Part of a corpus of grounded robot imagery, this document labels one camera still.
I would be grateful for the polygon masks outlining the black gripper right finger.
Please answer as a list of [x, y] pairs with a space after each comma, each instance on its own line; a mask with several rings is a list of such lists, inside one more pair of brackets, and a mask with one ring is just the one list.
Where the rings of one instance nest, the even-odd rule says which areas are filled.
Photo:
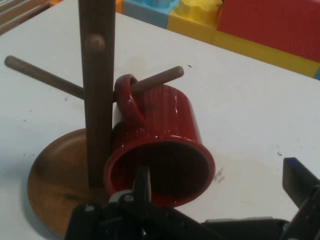
[[320, 180], [297, 158], [283, 159], [282, 187], [298, 207], [288, 223], [282, 240], [318, 240], [320, 238]]

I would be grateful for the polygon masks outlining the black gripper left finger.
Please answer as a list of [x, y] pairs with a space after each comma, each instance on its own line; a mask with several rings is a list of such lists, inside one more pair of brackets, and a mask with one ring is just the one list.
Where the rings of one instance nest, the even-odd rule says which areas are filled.
[[151, 203], [150, 169], [139, 167], [133, 190], [107, 207], [88, 203], [70, 217], [67, 240], [196, 240], [199, 224], [174, 209]]

